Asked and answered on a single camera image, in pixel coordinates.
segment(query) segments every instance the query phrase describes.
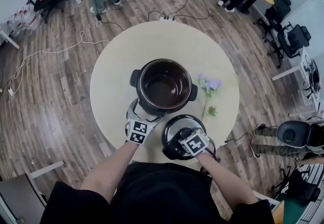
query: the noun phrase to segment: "beige tabletop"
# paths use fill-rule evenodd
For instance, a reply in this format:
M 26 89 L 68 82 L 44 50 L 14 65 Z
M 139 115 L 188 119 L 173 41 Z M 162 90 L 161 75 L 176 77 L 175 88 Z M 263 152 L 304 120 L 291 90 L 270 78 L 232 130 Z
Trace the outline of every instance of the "beige tabletop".
M 180 111 L 167 115 L 133 158 L 139 162 L 190 165 L 196 159 L 171 161 L 162 153 L 161 133 L 166 122 L 179 114 L 194 115 L 202 119 L 208 136 L 219 147 L 233 128 L 239 105 L 237 77 L 232 64 L 218 44 L 201 31 L 177 22 L 155 21 L 133 26 L 116 36 L 100 54 L 92 73 L 90 101 L 94 117 L 113 146 L 119 148 L 124 144 L 126 111 L 137 98 L 135 88 L 129 84 L 132 71 L 159 58 L 180 63 L 196 85 L 200 73 L 223 81 L 219 94 L 209 99 L 206 106 L 217 107 L 215 118 L 203 116 L 207 96 L 198 88 L 197 99 L 188 102 Z

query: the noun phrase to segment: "wooden floor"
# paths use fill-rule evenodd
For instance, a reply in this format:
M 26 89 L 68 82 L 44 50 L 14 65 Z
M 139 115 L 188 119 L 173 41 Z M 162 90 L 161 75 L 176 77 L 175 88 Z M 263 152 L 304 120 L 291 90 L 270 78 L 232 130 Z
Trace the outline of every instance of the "wooden floor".
M 107 4 L 103 21 L 117 22 L 127 29 L 147 21 L 151 10 L 171 7 L 179 0 L 123 0 L 118 7 Z M 228 137 L 237 139 L 251 132 L 259 123 L 278 125 L 287 120 L 287 113 L 300 104 L 293 75 L 273 82 L 275 64 L 266 54 L 268 47 L 261 39 L 262 31 L 252 24 L 252 16 L 226 13 L 216 6 L 217 0 L 206 0 L 211 13 L 206 20 L 177 17 L 209 35 L 225 51 L 239 78 L 240 106 L 237 121 Z M 16 38 L 21 49 L 6 44 L 0 49 L 0 81 L 13 79 L 15 70 L 25 56 L 36 51 L 60 51 L 80 40 L 112 40 L 120 29 L 98 23 L 89 11 L 89 0 L 77 5 L 69 0 L 65 12 L 54 11 L 48 24 L 35 32 L 25 32 Z M 206 16 L 202 0 L 189 0 L 179 13 L 198 18 Z M 156 20 L 157 13 L 151 14 Z M 36 179 L 39 189 L 49 196 L 57 180 L 80 187 L 85 176 L 98 162 L 108 157 L 114 148 L 105 139 L 93 117 L 89 85 L 91 73 L 105 44 L 80 44 L 57 55 L 37 54 L 26 60 L 22 84 L 11 97 L 0 97 L 0 175 L 8 179 L 27 171 L 64 160 L 65 165 Z M 19 78 L 12 84 L 16 90 Z M 269 195 L 269 189 L 280 180 L 279 168 L 293 161 L 288 158 L 262 155 L 251 157 L 249 138 L 231 141 L 218 149 L 221 163 L 247 180 L 251 187 Z M 273 144 L 276 141 L 259 138 L 255 142 Z M 230 210 L 216 187 L 213 197 L 225 218 Z

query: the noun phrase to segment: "forearm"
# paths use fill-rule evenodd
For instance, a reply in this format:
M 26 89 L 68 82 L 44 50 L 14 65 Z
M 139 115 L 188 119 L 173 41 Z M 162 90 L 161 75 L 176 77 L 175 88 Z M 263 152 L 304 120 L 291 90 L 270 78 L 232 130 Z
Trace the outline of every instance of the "forearm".
M 257 202 L 257 198 L 248 184 L 221 166 L 211 156 L 200 153 L 197 155 L 197 159 L 210 173 L 232 210 L 241 203 L 252 204 Z
M 108 203 L 132 160 L 138 144 L 126 142 L 112 156 L 101 162 L 85 178 L 81 189 L 91 190 L 101 194 Z

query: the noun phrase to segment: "black shirt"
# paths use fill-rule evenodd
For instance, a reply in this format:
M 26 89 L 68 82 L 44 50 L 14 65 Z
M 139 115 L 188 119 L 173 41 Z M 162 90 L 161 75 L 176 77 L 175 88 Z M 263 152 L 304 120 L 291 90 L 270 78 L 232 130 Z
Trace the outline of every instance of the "black shirt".
M 45 223 L 226 223 L 210 194 L 210 177 L 175 164 L 133 163 L 109 205 L 100 194 L 56 182 Z M 268 201 L 241 204 L 229 223 L 273 224 Z

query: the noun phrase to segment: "white cable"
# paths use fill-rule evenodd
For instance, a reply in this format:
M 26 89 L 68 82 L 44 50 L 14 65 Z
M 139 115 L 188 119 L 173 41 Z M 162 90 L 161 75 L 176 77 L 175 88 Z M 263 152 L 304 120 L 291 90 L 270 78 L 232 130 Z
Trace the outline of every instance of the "white cable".
M 175 4 L 173 7 L 164 8 L 164 9 L 163 9 L 163 10 L 162 10 L 158 15 L 157 15 L 156 19 L 158 19 L 158 17 L 163 13 L 164 10 L 177 7 L 178 5 L 181 5 L 181 4 L 182 4 L 182 1 L 183 1 L 183 0 L 180 0 L 180 2 L 179 2 L 178 4 Z
M 19 86 L 18 86 L 17 90 L 16 90 L 15 92 L 13 92 L 13 95 L 18 91 L 18 89 L 19 89 L 19 87 L 20 87 L 20 85 L 21 85 L 21 82 L 22 82 L 22 76 L 23 76 L 23 66 L 25 65 L 25 60 L 26 60 L 28 57 L 34 56 L 35 54 L 37 54 L 37 53 L 41 53 L 41 52 L 43 52 L 43 53 L 48 53 L 48 54 L 57 54 L 57 53 L 61 53 L 61 52 L 64 52 L 64 51 L 66 51 L 66 50 L 68 50 L 68 49 L 70 49 L 70 48 L 74 48 L 74 47 L 78 46 L 81 42 L 83 42 L 83 43 L 90 43 L 90 44 L 97 44 L 97 43 L 104 42 L 104 41 L 106 41 L 106 42 L 110 42 L 110 41 L 108 41 L 108 40 L 100 40 L 100 41 L 97 41 L 97 42 L 87 42 L 87 41 L 83 41 L 83 36 L 84 36 L 84 34 L 85 34 L 85 32 L 84 32 L 84 31 L 81 31 L 81 32 L 80 32 L 81 40 L 80 40 L 77 44 L 75 44 L 75 45 L 73 45 L 73 46 L 71 46 L 71 47 L 69 47 L 69 48 L 66 48 L 66 49 L 64 49 L 64 50 L 62 50 L 62 51 L 60 51 L 60 52 L 44 52 L 44 51 L 39 51 L 39 52 L 35 52 L 35 53 L 31 54 L 31 55 L 26 56 L 26 57 L 24 58 L 24 60 L 22 61 L 21 66 L 20 66 L 19 68 L 17 68 L 17 70 L 16 70 L 16 72 L 15 72 L 15 74 L 14 74 L 14 79 L 17 79 L 17 77 L 19 76 L 20 71 L 21 71 L 21 79 L 20 79 L 20 83 L 19 83 Z

